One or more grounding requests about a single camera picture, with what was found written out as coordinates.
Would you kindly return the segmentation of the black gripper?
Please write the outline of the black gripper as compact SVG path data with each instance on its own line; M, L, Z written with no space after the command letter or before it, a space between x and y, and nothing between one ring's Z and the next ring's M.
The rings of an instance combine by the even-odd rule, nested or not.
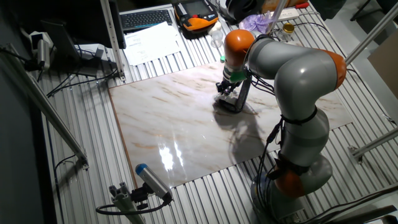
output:
M222 82L216 83L216 89L218 93L223 94L226 91L226 95L230 95L234 92L234 89L239 86L239 82L230 82L229 79L223 78Z

